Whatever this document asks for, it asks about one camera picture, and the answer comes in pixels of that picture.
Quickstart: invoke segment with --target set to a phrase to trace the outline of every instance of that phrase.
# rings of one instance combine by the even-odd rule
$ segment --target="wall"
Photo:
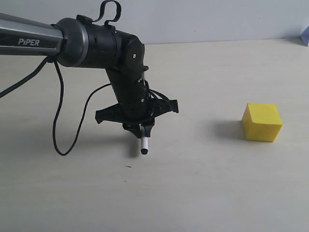
[[[119,2],[123,14],[117,28],[137,34],[147,44],[288,38],[298,36],[309,25],[308,0]],[[6,0],[0,2],[0,11],[51,24],[77,14],[96,18],[100,3]],[[115,8],[109,4],[107,15],[112,17]]]

